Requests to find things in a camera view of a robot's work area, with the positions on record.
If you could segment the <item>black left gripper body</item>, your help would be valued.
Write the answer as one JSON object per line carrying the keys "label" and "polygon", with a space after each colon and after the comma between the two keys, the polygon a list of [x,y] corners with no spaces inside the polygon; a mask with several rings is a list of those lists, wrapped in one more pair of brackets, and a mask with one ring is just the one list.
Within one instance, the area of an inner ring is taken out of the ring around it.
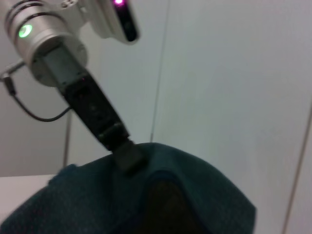
{"label": "black left gripper body", "polygon": [[56,88],[80,120],[109,151],[130,144],[129,133],[89,71],[65,46],[42,57]]}

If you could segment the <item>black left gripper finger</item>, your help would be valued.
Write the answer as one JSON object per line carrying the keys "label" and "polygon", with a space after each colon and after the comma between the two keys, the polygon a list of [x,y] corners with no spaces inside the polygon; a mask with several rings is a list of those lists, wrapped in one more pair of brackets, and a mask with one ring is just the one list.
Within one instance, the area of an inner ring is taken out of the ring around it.
{"label": "black left gripper finger", "polygon": [[113,151],[117,167],[125,175],[133,175],[147,164],[147,158],[133,141],[127,140]]}

